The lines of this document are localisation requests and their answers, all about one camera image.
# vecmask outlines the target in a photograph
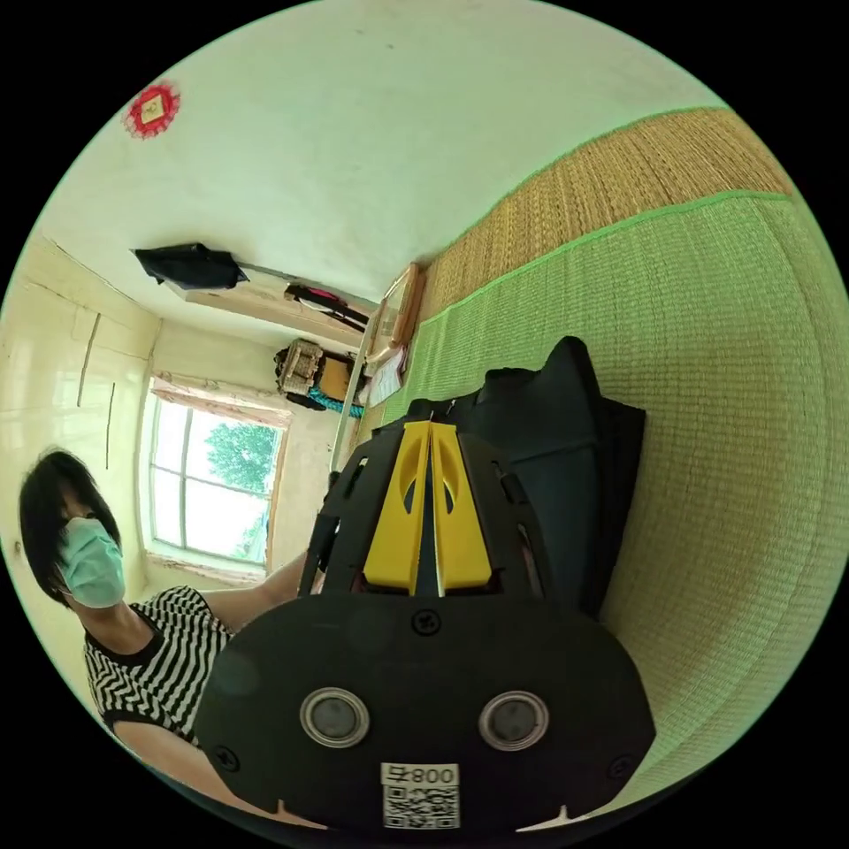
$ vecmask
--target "paper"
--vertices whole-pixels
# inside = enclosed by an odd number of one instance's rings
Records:
[[[369,387],[369,406],[376,407],[402,387],[402,370],[407,349],[398,350],[375,371]]]

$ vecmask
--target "red decoration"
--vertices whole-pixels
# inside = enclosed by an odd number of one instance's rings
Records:
[[[170,82],[158,82],[133,100],[124,126],[137,139],[150,139],[168,129],[179,109],[180,92]]]

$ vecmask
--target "face mask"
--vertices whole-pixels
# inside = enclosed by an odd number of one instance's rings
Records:
[[[74,518],[65,527],[62,577],[87,608],[111,608],[124,598],[124,566],[115,540],[96,519]]]

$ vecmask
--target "blue rope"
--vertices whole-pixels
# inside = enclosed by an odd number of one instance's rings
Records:
[[[329,398],[317,386],[312,387],[307,395],[314,402],[321,404],[322,407],[333,409],[337,413],[341,413],[342,408],[345,406],[341,401],[335,401],[333,398]],[[359,407],[356,404],[351,404],[351,418],[362,418],[364,412],[365,407]]]

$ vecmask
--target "black and white striped shirt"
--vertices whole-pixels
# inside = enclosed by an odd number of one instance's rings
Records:
[[[86,637],[88,686],[111,730],[151,723],[198,745],[195,716],[212,662],[233,634],[188,586],[163,590],[130,607],[153,630],[137,654],[115,654]]]

